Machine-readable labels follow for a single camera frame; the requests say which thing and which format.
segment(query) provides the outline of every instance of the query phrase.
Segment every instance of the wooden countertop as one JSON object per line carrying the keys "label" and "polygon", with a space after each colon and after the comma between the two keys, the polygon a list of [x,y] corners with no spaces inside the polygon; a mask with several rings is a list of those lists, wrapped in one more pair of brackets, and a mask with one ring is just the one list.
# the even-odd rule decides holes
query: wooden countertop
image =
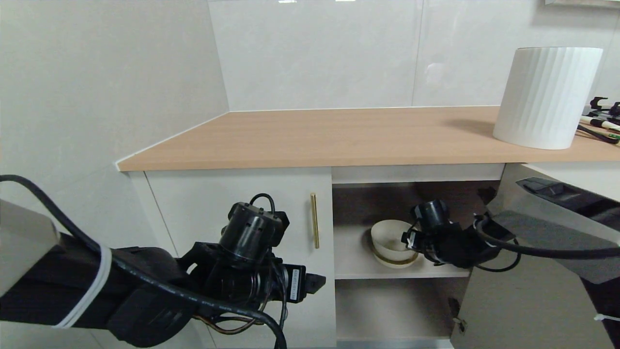
{"label": "wooden countertop", "polygon": [[567,150],[493,138],[499,107],[230,112],[118,162],[120,171],[620,161],[578,133]]}

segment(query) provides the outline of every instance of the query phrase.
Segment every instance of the cabinet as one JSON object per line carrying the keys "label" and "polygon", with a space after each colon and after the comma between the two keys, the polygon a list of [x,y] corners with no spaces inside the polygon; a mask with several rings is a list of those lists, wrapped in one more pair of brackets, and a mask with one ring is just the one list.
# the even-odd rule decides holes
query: cabinet
{"label": "cabinet", "polygon": [[[248,202],[258,193],[269,193],[276,210],[290,219],[274,253],[287,263],[305,265],[309,273],[327,278],[323,288],[299,304],[289,304],[284,333],[293,347],[334,347],[334,241],[332,177],[330,168],[288,168],[208,171],[154,171],[146,176],[179,255],[196,241],[217,242],[228,223],[231,206]],[[317,199],[319,248],[314,246],[310,194]],[[268,207],[259,199],[255,204]],[[275,319],[280,303],[266,309]],[[264,326],[253,326],[239,335],[211,331],[218,348],[272,348],[274,337]]]}
{"label": "cabinet", "polygon": [[[217,242],[230,207],[269,193],[291,225],[275,253],[327,277],[300,304],[290,304],[285,335],[291,348],[526,349],[611,348],[579,277],[553,260],[523,257],[508,273],[433,266],[422,256],[395,270],[377,263],[365,240],[379,220],[411,221],[409,209],[442,199],[463,227],[485,208],[477,189],[504,185],[524,169],[620,199],[616,163],[421,165],[374,168],[285,168],[152,171],[146,177],[158,214],[179,255],[195,241]],[[314,248],[310,194],[317,197],[320,248]],[[257,204],[267,206],[266,202]],[[510,264],[502,252],[487,266]],[[448,299],[460,305],[449,306]],[[279,316],[273,302],[267,312]],[[463,319],[465,329],[454,326]],[[218,348],[270,348],[265,327],[224,336]]]}

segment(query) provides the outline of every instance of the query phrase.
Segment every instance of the bowl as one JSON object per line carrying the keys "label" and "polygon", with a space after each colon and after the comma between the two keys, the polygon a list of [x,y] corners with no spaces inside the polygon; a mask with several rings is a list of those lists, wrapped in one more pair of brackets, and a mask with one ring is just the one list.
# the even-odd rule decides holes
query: bowl
{"label": "bowl", "polygon": [[409,228],[411,228],[411,224],[395,219],[382,220],[373,225],[370,229],[370,236],[378,259],[387,263],[415,259],[416,252],[408,250],[405,244],[401,242],[402,233]]}

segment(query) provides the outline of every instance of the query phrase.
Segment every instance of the black clip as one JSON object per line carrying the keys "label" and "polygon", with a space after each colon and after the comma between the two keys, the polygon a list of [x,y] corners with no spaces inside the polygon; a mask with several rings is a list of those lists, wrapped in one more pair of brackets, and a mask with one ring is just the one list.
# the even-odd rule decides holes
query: black clip
{"label": "black clip", "polygon": [[615,102],[613,107],[609,108],[609,114],[613,117],[620,116],[620,102]]}
{"label": "black clip", "polygon": [[597,111],[602,111],[603,107],[599,106],[598,103],[604,99],[609,99],[607,97],[594,97],[594,99],[592,99],[590,101],[590,108],[597,110]]}

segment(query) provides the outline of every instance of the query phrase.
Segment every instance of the cabinet door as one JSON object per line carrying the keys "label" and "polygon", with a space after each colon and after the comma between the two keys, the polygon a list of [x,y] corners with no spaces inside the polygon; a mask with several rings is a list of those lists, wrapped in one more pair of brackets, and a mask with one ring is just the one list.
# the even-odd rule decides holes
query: cabinet door
{"label": "cabinet door", "polygon": [[[619,163],[510,164],[501,185],[530,176],[554,178],[620,199]],[[514,260],[508,251],[485,266]],[[523,256],[506,273],[474,269],[451,342],[456,349],[613,348],[581,279],[555,260]]]}
{"label": "cabinet door", "polygon": [[[335,285],[330,168],[204,170],[148,172],[147,177],[175,249],[183,255],[195,241],[219,241],[231,206],[268,193],[276,210],[291,221],[274,253],[285,263],[307,267],[327,282],[316,294],[288,305],[284,333],[289,347],[334,347]],[[316,193],[320,247],[314,248],[310,194]],[[255,205],[268,207],[265,199]],[[280,303],[266,309],[280,317]],[[233,336],[211,331],[218,348],[272,348],[275,337],[264,326]]]}

